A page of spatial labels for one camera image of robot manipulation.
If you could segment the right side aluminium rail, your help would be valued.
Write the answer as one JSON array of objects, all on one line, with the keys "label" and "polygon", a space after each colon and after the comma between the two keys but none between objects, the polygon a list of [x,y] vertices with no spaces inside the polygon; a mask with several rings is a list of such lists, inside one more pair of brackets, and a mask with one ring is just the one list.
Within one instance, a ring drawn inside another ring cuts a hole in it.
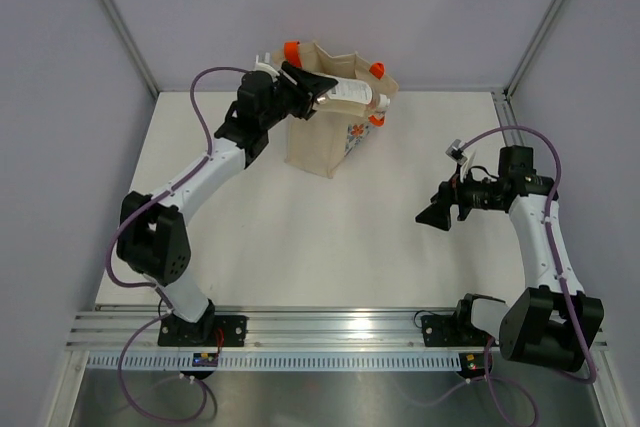
[{"label": "right side aluminium rail", "polygon": [[504,91],[492,91],[492,101],[496,111],[499,125],[502,127],[510,126],[510,130],[502,132],[502,137],[506,146],[525,146],[526,142],[520,130],[513,129],[518,124],[515,112],[511,105],[509,97]]}]

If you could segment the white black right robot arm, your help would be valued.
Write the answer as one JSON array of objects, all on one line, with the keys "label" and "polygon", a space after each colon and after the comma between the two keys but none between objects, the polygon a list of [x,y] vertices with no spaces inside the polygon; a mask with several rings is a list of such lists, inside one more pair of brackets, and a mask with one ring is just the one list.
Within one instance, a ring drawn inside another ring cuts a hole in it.
[{"label": "white black right robot arm", "polygon": [[469,159],[457,150],[450,153],[458,162],[456,170],[416,222],[447,231],[453,207],[460,221],[473,210],[506,213],[517,236],[525,289],[513,304],[466,294],[453,314],[422,316],[425,344],[478,345],[494,338],[506,360],[578,371],[600,329],[604,307],[586,295],[571,267],[553,179],[537,174],[530,147],[501,148],[497,175],[481,180],[474,178]]}]

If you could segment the clear soap bottle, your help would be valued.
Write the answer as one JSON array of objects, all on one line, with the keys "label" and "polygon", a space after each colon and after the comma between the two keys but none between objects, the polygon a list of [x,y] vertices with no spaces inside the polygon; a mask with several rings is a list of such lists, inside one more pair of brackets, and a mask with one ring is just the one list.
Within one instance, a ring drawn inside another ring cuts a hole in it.
[{"label": "clear soap bottle", "polygon": [[390,98],[378,93],[367,82],[331,76],[336,84],[315,101],[318,111],[341,113],[358,117],[384,114]]}]

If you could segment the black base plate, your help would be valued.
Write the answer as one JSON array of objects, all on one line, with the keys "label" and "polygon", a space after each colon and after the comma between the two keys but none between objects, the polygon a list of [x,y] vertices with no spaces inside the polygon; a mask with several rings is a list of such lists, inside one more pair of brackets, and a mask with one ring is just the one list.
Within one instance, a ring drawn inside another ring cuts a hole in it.
[{"label": "black base plate", "polygon": [[161,321],[157,344],[161,347],[243,347],[247,317],[215,315],[189,323],[171,315]]},{"label": "black base plate", "polygon": [[419,320],[426,347],[453,347],[459,344],[453,315],[421,314]]}]

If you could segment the aluminium mounting rail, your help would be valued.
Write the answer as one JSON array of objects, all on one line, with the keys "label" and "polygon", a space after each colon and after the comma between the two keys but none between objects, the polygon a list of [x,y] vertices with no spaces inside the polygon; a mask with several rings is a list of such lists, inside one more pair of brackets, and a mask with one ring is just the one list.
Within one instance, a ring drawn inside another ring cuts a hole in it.
[{"label": "aluminium mounting rail", "polygon": [[[156,318],[148,306],[103,306],[75,315],[68,350],[116,350]],[[220,307],[219,317],[243,316],[245,351],[404,352],[424,351],[415,309],[276,309]]]}]

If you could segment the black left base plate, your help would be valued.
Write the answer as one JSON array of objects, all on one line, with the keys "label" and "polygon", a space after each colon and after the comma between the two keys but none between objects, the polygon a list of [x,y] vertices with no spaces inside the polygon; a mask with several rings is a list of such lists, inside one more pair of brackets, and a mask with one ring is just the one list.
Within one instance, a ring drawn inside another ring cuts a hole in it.
[{"label": "black left base plate", "polygon": [[157,344],[161,347],[243,347],[247,317],[215,315],[189,323],[171,315],[161,321]]}]

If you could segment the aluminium corner post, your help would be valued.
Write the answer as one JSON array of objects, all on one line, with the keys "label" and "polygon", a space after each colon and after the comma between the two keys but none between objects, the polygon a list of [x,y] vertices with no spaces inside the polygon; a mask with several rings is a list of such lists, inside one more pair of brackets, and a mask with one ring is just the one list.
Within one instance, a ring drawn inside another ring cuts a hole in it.
[{"label": "aluminium corner post", "polygon": [[538,23],[533,36],[527,44],[517,66],[507,82],[503,94],[506,99],[512,99],[527,75],[539,50],[542,48],[546,38],[551,33],[560,13],[568,0],[551,0],[544,14]]},{"label": "aluminium corner post", "polygon": [[137,46],[130,29],[126,25],[124,17],[122,16],[115,0],[97,0],[97,2],[106,16],[111,29],[118,38],[121,47],[124,49],[126,56],[136,71],[140,81],[143,83],[150,96],[154,100],[157,100],[161,89],[139,47]]}]

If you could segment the beige canvas bag orange handles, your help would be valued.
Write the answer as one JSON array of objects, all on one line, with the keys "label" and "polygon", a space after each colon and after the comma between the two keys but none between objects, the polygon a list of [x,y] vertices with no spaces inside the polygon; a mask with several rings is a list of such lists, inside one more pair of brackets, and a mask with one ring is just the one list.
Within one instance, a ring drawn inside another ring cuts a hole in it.
[{"label": "beige canvas bag orange handles", "polygon": [[[318,75],[365,81],[390,101],[399,90],[383,63],[369,62],[356,52],[331,55],[316,42],[289,41],[274,54],[276,64],[284,61]],[[317,110],[308,121],[292,119],[287,127],[285,162],[307,173],[331,178],[349,153],[384,125],[386,112],[358,117]]]}]

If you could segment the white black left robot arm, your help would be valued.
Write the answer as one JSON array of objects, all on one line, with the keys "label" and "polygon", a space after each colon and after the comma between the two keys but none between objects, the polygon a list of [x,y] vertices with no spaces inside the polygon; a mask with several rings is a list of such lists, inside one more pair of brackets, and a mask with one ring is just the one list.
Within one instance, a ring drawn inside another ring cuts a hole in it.
[{"label": "white black left robot arm", "polygon": [[284,62],[259,63],[242,74],[235,100],[216,131],[206,131],[205,151],[181,174],[149,194],[133,191],[122,202],[111,252],[143,276],[167,307],[158,343],[169,347],[222,345],[241,326],[241,316],[218,319],[214,303],[187,268],[187,226],[228,180],[248,168],[266,148],[269,130],[289,116],[308,120],[336,79]]}]

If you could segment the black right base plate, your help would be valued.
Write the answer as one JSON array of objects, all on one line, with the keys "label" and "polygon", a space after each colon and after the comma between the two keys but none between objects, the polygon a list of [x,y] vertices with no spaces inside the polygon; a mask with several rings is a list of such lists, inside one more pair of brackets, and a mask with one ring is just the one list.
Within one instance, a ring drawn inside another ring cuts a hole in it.
[{"label": "black right base plate", "polygon": [[426,347],[453,347],[459,344],[453,315],[421,314],[419,320]]}]

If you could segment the left aluminium corner post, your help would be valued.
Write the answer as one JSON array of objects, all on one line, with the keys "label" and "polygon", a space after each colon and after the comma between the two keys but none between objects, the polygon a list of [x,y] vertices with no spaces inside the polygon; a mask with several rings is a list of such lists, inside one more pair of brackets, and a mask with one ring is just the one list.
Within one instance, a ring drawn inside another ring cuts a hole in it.
[{"label": "left aluminium corner post", "polygon": [[154,100],[157,100],[161,89],[139,47],[137,46],[130,29],[126,25],[124,17],[122,16],[115,0],[97,0],[97,2],[106,16],[111,29],[118,38],[121,47],[124,49],[126,56],[136,71],[140,81],[143,83],[150,96]]}]

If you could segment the right aluminium corner post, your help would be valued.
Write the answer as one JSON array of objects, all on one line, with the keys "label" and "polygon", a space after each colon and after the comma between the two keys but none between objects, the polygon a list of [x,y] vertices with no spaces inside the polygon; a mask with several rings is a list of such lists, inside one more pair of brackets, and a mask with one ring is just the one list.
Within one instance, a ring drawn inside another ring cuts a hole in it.
[{"label": "right aluminium corner post", "polygon": [[538,23],[533,36],[527,44],[517,66],[507,82],[503,94],[506,99],[512,99],[527,75],[539,50],[542,48],[546,38],[551,33],[560,13],[568,0],[551,0],[544,14]]}]

